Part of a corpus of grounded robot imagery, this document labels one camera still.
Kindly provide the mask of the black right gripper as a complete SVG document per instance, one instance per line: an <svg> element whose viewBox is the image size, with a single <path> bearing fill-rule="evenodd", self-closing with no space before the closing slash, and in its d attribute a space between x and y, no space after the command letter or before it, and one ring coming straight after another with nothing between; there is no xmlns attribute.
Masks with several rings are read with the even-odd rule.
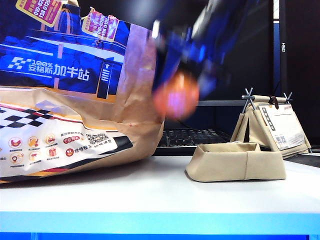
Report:
<svg viewBox="0 0 320 240"><path fill-rule="evenodd" d="M199 75L199 96L205 98L217 88L220 66L215 63L217 42L226 29L225 9L204 9L193 25L166 28L163 21L153 22L156 66L152 92L180 70Z"/></svg>

